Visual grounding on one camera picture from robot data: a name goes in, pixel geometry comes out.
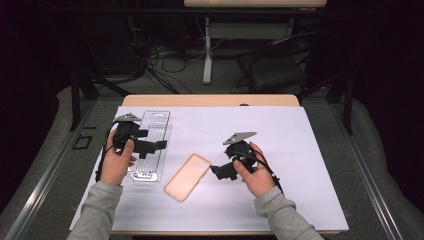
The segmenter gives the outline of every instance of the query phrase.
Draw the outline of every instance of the black chair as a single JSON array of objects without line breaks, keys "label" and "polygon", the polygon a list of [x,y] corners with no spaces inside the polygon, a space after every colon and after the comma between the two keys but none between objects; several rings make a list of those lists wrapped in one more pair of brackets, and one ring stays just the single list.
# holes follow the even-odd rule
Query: black chair
[{"label": "black chair", "polygon": [[[327,42],[325,32],[314,31],[274,40],[258,50],[241,53],[237,63],[243,75],[230,93],[246,85],[249,93],[277,93],[284,88],[299,86],[296,96],[301,102],[307,80],[307,62],[314,51]],[[247,84],[241,84],[243,80],[247,80]]]}]

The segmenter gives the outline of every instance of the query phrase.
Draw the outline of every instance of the human hand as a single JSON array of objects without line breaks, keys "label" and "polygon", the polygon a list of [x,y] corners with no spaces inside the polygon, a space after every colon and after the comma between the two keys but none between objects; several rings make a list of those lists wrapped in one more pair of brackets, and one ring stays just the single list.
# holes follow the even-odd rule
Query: human hand
[{"label": "human hand", "polygon": [[[252,142],[249,143],[249,146],[254,150],[256,158],[265,162],[265,159],[262,157],[262,150]],[[257,164],[255,172],[253,173],[250,173],[239,160],[234,161],[234,168],[243,178],[243,182],[246,183],[247,188],[255,197],[262,196],[275,186],[271,174],[260,163]]]},{"label": "human hand", "polygon": [[134,151],[134,142],[132,140],[127,141],[121,155],[116,153],[116,148],[113,146],[113,136],[115,132],[116,130],[110,132],[109,138],[107,139],[106,149],[104,149],[104,151],[108,149],[109,151],[106,152],[105,159],[103,160],[100,181],[119,186],[122,183],[122,179],[127,174],[128,167],[133,166],[136,159],[131,156]]}]

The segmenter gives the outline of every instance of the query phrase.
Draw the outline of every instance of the transparent case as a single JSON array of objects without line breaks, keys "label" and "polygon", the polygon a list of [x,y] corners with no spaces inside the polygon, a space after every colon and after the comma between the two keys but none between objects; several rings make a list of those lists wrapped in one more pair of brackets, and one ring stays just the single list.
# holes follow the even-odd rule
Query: transparent case
[{"label": "transparent case", "polygon": [[140,129],[147,129],[149,132],[147,137],[140,138],[139,140],[149,142],[167,140],[168,142],[165,149],[157,150],[154,154],[147,154],[146,159],[138,159],[132,167],[128,168],[128,172],[134,181],[160,181],[172,129],[170,114],[168,111],[144,112]]}]

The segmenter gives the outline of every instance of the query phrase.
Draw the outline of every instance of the black curtain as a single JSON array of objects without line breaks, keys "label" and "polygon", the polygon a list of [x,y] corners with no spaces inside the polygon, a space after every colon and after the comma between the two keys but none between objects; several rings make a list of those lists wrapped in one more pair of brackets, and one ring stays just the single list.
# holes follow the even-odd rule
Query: black curtain
[{"label": "black curtain", "polygon": [[49,58],[48,36],[37,31],[28,6],[5,2],[0,13],[0,211],[42,146],[57,112],[56,92],[66,85],[51,84],[60,74],[51,64],[55,58]]}]

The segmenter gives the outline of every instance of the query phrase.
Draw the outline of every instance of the gray sweatshirt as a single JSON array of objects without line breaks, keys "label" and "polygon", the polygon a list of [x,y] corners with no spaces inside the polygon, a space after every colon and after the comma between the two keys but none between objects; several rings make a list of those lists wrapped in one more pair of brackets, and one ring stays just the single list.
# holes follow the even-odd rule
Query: gray sweatshirt
[{"label": "gray sweatshirt", "polygon": [[[91,186],[81,216],[68,239],[109,239],[122,187],[97,182]],[[296,212],[295,203],[274,187],[255,199],[256,212],[267,217],[271,231],[282,239],[322,239],[314,226]]]}]

